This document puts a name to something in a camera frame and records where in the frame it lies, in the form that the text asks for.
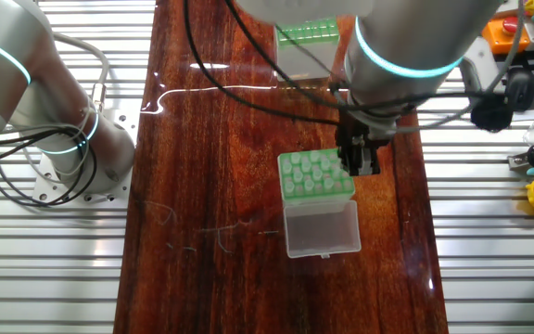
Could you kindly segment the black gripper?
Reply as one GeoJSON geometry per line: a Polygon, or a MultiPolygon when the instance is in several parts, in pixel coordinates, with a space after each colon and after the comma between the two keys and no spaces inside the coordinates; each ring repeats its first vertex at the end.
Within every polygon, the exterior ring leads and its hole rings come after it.
{"type": "Polygon", "coordinates": [[[350,176],[380,173],[377,156],[379,148],[389,144],[388,137],[372,138],[372,128],[356,120],[351,115],[340,115],[339,126],[336,129],[336,144],[343,169],[350,176]]]}

